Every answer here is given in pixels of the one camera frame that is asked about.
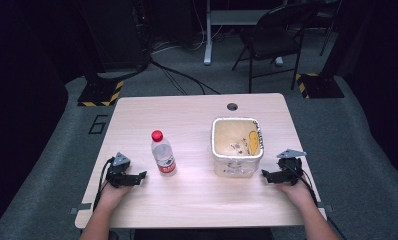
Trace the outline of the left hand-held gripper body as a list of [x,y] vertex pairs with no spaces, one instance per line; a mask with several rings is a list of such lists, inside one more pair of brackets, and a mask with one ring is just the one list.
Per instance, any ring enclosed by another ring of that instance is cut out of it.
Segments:
[[106,174],[106,180],[115,188],[123,186],[124,180],[130,179],[126,174],[126,170],[131,164],[131,160],[118,152],[111,160]]

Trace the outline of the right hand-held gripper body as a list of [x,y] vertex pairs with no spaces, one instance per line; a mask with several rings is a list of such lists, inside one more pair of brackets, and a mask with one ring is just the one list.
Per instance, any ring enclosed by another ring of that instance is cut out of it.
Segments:
[[302,160],[306,152],[286,149],[277,155],[278,166],[281,170],[281,182],[289,182],[295,185],[303,175]]

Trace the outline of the clear water bottle red cap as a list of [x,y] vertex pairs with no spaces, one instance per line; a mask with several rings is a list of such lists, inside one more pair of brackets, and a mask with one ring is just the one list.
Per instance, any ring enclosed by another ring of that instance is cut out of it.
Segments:
[[151,139],[151,150],[159,172],[164,176],[174,175],[176,161],[171,144],[160,130],[154,130]]

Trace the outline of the white plastic bin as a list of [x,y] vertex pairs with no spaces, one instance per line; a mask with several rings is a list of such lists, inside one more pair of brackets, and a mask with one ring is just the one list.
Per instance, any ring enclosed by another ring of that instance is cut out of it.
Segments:
[[211,151],[216,175],[251,177],[264,155],[259,122],[248,117],[216,118],[211,129]]

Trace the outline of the person's left hand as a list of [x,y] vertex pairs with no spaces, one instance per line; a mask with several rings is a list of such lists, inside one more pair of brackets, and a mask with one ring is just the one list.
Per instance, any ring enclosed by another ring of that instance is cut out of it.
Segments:
[[106,183],[102,188],[101,197],[97,205],[98,208],[114,210],[123,197],[133,189],[132,186],[120,186],[118,188]]

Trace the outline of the person's right hand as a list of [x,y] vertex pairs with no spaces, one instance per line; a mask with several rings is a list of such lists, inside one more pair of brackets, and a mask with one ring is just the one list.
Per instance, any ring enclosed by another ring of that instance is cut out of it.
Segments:
[[293,186],[287,183],[279,183],[275,187],[285,193],[290,201],[300,210],[314,206],[314,200],[311,197],[309,189],[302,182],[298,182]]

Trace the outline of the black stand base hazard stripes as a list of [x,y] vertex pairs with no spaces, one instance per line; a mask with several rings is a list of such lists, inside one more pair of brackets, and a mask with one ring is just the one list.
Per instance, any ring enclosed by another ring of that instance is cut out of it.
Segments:
[[78,105],[85,107],[112,106],[117,101],[123,81],[87,83],[78,98]]
[[344,94],[333,78],[324,79],[319,74],[297,74],[296,83],[305,99],[343,98]]

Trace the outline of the black folding chair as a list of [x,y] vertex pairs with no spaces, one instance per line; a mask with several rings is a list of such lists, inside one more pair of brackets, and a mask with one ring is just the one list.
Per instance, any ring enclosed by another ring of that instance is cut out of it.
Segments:
[[[317,15],[321,4],[318,2],[293,3],[278,6],[265,13],[253,27],[242,28],[240,40],[243,49],[232,70],[241,61],[248,62],[248,92],[252,92],[254,78],[292,71],[291,89],[294,89],[305,29]],[[295,65],[292,68],[275,72],[254,74],[255,61],[272,60],[277,57],[295,55]]]

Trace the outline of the black equipment cabinet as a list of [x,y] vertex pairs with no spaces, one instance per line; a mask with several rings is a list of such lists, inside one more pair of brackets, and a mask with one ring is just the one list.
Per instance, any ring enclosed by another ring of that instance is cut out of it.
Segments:
[[77,0],[105,70],[143,71],[151,30],[144,0]]

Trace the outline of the white desk frame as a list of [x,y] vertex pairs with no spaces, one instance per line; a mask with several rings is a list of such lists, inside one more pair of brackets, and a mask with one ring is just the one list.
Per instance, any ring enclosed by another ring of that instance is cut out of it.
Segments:
[[213,48],[213,26],[251,26],[255,25],[259,18],[269,11],[269,8],[264,9],[213,9],[211,6],[212,0],[206,0],[206,46],[204,52],[203,64],[209,66],[212,62],[212,48]]

